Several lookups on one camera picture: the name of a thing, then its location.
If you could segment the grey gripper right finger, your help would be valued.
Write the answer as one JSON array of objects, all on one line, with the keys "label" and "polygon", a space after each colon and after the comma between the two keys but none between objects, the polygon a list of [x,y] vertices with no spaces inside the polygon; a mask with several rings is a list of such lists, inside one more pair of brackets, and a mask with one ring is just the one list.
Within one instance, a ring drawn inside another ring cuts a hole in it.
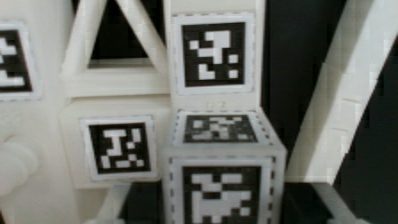
[{"label": "grey gripper right finger", "polygon": [[360,219],[328,183],[286,183],[279,224],[371,224]]}]

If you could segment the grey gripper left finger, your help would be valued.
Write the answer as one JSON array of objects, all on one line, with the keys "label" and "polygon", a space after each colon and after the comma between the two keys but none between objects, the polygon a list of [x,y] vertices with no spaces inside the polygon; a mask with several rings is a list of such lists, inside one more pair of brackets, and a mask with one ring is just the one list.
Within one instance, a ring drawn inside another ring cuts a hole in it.
[{"label": "grey gripper left finger", "polygon": [[97,215],[83,224],[165,224],[161,182],[115,185]]}]

